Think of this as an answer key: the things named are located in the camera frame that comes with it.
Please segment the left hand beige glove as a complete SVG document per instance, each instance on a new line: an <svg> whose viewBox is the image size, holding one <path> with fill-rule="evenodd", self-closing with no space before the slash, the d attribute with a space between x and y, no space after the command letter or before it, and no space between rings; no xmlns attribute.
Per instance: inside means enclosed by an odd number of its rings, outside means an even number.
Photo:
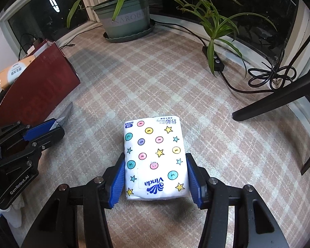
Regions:
<svg viewBox="0 0 310 248"><path fill-rule="evenodd" d="M24 206L23 196L19 195L8 209L0 209L0 218L4 217L12 227L20 228L22 226L21 209Z"/></svg>

